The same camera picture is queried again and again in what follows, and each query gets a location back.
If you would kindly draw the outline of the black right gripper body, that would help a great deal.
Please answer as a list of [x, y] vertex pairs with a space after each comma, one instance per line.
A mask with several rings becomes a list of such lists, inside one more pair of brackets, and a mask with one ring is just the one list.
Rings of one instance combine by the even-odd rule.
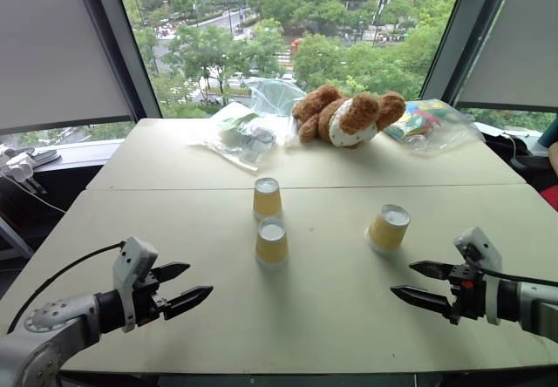
[[462, 317], [477, 320], [485, 316], [486, 283], [483, 274], [470, 265], [455, 265], [448, 276], [455, 296], [448, 320], [457, 325]]

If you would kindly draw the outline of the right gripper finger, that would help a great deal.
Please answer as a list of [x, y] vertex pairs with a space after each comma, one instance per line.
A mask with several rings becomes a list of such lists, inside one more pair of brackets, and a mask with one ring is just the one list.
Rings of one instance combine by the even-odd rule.
[[390, 291], [397, 298], [414, 307], [430, 310], [442, 316], [449, 316], [452, 311], [452, 306], [443, 295], [435, 295], [406, 285], [390, 287]]
[[441, 281], [447, 280], [453, 271], [452, 264], [436, 261], [416, 261], [411, 263], [409, 268], [426, 277]]

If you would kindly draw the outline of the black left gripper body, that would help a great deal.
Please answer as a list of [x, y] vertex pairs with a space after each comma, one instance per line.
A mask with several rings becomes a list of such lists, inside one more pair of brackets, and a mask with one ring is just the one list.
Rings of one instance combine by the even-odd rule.
[[165, 315], [168, 301], [158, 294], [158, 289], [164, 281], [162, 268], [153, 268], [143, 278], [133, 284], [133, 307], [135, 324], [143, 326]]

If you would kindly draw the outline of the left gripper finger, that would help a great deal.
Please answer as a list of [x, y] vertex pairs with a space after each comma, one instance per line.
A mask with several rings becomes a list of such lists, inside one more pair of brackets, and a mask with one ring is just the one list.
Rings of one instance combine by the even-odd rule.
[[190, 265], [183, 262], [170, 262], [157, 268], [153, 268], [152, 274], [159, 282], [168, 282], [189, 268]]
[[213, 290], [213, 286], [198, 286], [167, 300], [163, 307], [164, 318], [170, 320], [197, 307], [208, 298]]

